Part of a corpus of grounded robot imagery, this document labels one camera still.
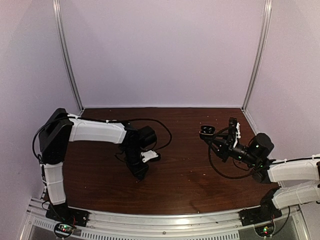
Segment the vertical metal post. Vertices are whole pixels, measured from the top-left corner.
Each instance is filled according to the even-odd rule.
[[[271,20],[271,13],[272,13],[272,0],[265,0],[259,45],[258,45],[258,49],[255,56],[255,61],[253,65],[249,87],[245,95],[244,103],[242,105],[242,111],[244,112],[247,110],[247,107],[256,83],[256,79],[258,76],[258,71],[261,65],[261,60],[262,60],[262,54],[265,49],[265,45],[267,41],[267,35],[268,35],[270,20]]]
[[[71,62],[70,62],[70,57],[68,53],[68,48],[67,48],[67,42],[66,42],[66,37],[65,37],[65,32],[64,32],[64,26],[63,26],[63,21],[62,21],[62,15],[61,15],[61,9],[60,9],[60,0],[53,0],[53,12],[55,16],[55,21],[56,21],[56,26],[58,30],[58,36],[60,40],[60,45],[62,49],[62,56],[66,68],[66,72],[69,78],[71,90],[73,93],[73,96],[75,98],[76,105],[78,107],[79,111],[82,111],[84,109],[84,106],[82,105],[79,91],[77,88],[77,84],[75,81],[75,76],[71,67]]]

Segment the white robotic arm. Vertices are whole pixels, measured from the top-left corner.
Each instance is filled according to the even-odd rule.
[[[99,141],[119,144],[125,153],[125,162],[131,173],[140,181],[149,166],[149,160],[159,160],[160,155],[153,150],[142,148],[155,143],[155,131],[145,126],[135,129],[130,122],[116,120],[97,120],[68,114],[65,109],[58,108],[47,123],[37,132],[41,156],[36,155],[42,169],[42,180],[47,187],[50,207],[53,213],[47,216],[67,220],[72,215],[68,208],[63,182],[63,161],[68,142]]]
[[[309,202],[320,201],[320,154],[291,160],[268,159],[274,145],[265,133],[258,133],[248,146],[239,142],[240,130],[236,118],[229,119],[229,127],[215,133],[213,126],[201,126],[200,138],[208,144],[209,162],[222,177],[242,179],[252,176],[262,184],[278,183],[280,188],[272,189],[260,202],[259,208],[239,212],[243,225],[257,223],[257,219],[271,220],[281,216],[280,209]],[[229,157],[247,164],[250,173],[243,176],[227,176],[221,173],[212,161],[214,152],[225,162]],[[307,181],[292,187],[281,186],[282,181]]]
[[[305,160],[276,160],[267,170],[271,182],[307,180],[291,187],[281,187],[273,195],[272,202],[277,209],[296,204],[320,201],[320,154]]]

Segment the dark wood surface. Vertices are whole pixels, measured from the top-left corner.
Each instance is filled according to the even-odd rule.
[[[252,177],[230,180],[219,176],[208,161],[208,147],[200,140],[201,125],[217,130],[228,126],[229,117],[241,124],[241,143],[254,136],[240,109],[234,108],[112,108],[86,109],[84,117],[98,119],[154,118],[171,130],[170,146],[159,152],[162,159],[150,162],[146,178],[136,179],[126,165],[114,157],[118,146],[106,142],[70,142],[63,166],[64,185],[72,207],[126,214],[189,214],[246,208],[259,205],[273,187],[255,182]],[[135,122],[137,128],[150,125],[158,145],[169,139],[153,122]],[[247,172],[213,157],[225,174]]]

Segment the mounting plate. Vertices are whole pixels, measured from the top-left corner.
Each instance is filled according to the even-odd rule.
[[[273,214],[274,214],[274,219],[282,216],[282,213],[280,210],[274,211]],[[272,220],[271,216],[270,216],[270,219],[264,219],[262,217],[261,206],[250,208],[250,209],[243,209],[239,212],[239,216],[240,216],[242,226],[255,225],[255,224]]]
[[[76,226],[80,226],[80,227],[87,226],[89,212],[84,211],[84,210],[74,209],[74,208],[68,208],[68,210],[70,211],[70,214],[72,216],[74,216]],[[58,221],[58,222],[60,221],[59,217],[56,215],[56,213],[52,209],[51,205],[48,206],[48,210],[46,211],[45,217],[48,219]],[[73,219],[67,220],[65,223],[73,225],[74,220]]]

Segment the cable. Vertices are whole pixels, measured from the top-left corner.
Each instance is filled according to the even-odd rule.
[[[43,125],[42,127],[40,127],[38,129],[38,131],[36,131],[34,137],[33,137],[33,140],[32,140],[32,152],[33,152],[33,155],[35,156],[36,159],[38,159],[38,161],[41,163],[42,162],[42,156],[41,154],[37,154],[36,153],[36,150],[35,150],[35,142],[36,142],[36,139],[37,139],[37,136],[38,134],[47,126],[55,123],[55,122],[58,122],[58,121],[61,121],[61,120],[67,120],[67,119],[75,119],[74,116],[65,116],[65,117],[60,117],[60,118],[56,118],[50,122],[47,122],[45,125]]]
[[[242,176],[228,176],[228,175],[225,175],[225,174],[223,174],[222,172],[220,172],[220,171],[216,168],[216,166],[214,165],[214,163],[212,162],[212,159],[211,159],[211,149],[212,149],[212,142],[210,143],[209,148],[208,148],[209,163],[210,163],[211,167],[216,171],[217,174],[219,174],[220,176],[222,176],[222,177],[224,177],[224,178],[226,178],[226,179],[233,179],[233,180],[236,180],[236,179],[244,179],[244,178],[247,178],[247,177],[249,177],[249,176],[251,176],[251,175],[253,175],[253,174],[255,174],[255,173],[257,173],[257,172],[259,172],[259,171],[261,171],[261,170],[263,169],[263,168],[259,168],[259,166],[258,166],[258,168],[259,168],[258,170],[256,170],[256,171],[252,170],[250,173],[245,174],[245,175],[242,175]]]
[[[122,155],[123,153],[116,153],[114,156],[116,159],[118,159],[119,161],[123,162],[123,163],[126,163],[125,160],[122,160],[120,157],[118,157],[118,155]]]
[[[157,120],[157,119],[153,119],[153,118],[133,118],[133,119],[127,119],[127,120],[113,120],[113,121],[109,121],[109,123],[123,123],[123,122],[138,122],[138,121],[151,121],[151,122],[156,122],[158,124],[160,124],[169,134],[169,141],[164,144],[163,146],[160,146],[158,148],[156,148],[154,151],[160,150],[160,149],[164,149],[167,146],[169,146],[169,144],[172,141],[172,133],[170,132],[169,128],[167,128],[166,125],[164,125],[161,121]]]
[[[272,223],[273,223],[273,231],[271,235],[274,235],[276,231],[275,215],[272,216]]]
[[[288,163],[288,162],[295,162],[295,161],[301,161],[301,160],[312,160],[312,159],[320,159],[320,156],[316,156],[314,158],[312,158],[312,157],[303,157],[303,158],[289,159],[289,160],[286,160],[286,161],[271,163],[271,165],[284,164],[284,163]]]
[[[48,210],[48,209],[46,209],[46,208],[44,208],[44,204],[46,204],[47,202],[49,202],[49,200],[47,200],[47,201],[44,201],[43,203],[41,203],[41,207],[44,209],[44,210]]]
[[[246,172],[250,171],[250,167],[248,167],[248,169],[244,169],[244,168],[238,166],[238,165],[236,164],[234,158],[232,158],[232,162],[233,162],[233,165],[234,165],[236,168],[241,169],[241,170],[246,171]]]
[[[212,140],[215,139],[219,134],[222,134],[223,132],[225,132],[225,131],[227,131],[229,129],[230,129],[230,127],[225,127],[222,130],[218,131],[217,133],[215,133],[212,136]],[[242,176],[228,176],[228,175],[225,175],[225,174],[223,174],[222,172],[220,172],[216,168],[216,166],[214,165],[214,163],[212,161],[211,150],[213,150],[213,152],[215,152],[215,149],[213,148],[212,144],[213,144],[212,141],[208,142],[208,146],[209,146],[208,147],[209,163],[210,163],[211,167],[216,171],[217,174],[219,174],[220,176],[222,176],[222,177],[224,177],[226,179],[232,179],[232,180],[244,179],[244,178],[247,178],[247,177],[249,177],[249,176],[251,176],[251,175],[253,175],[253,174],[255,174],[255,173],[257,173],[257,172],[259,172],[259,171],[261,171],[263,169],[263,168],[260,168],[260,165],[259,165],[259,166],[256,167],[258,170],[256,170],[256,171],[252,170],[250,173],[242,175]]]
[[[51,202],[49,202],[51,209],[53,210],[54,214],[59,218],[62,219],[63,221],[65,221],[66,219],[64,219],[63,217],[60,217],[59,214],[56,212],[53,204]]]
[[[286,225],[286,223],[288,222],[289,217],[290,217],[290,211],[291,211],[290,206],[288,206],[288,210],[289,210],[288,216],[286,217],[286,220],[285,220],[285,222],[283,223],[282,227],[280,227],[280,229],[279,229],[276,233],[272,234],[272,236],[278,234],[278,233],[285,227],[285,225]]]
[[[150,148],[150,149],[143,149],[143,148],[141,147],[140,149],[141,149],[142,152],[148,152],[148,151],[150,151],[150,150],[155,149],[155,147],[157,146],[157,143],[158,143],[158,140],[155,140],[154,145],[153,145],[152,148]]]

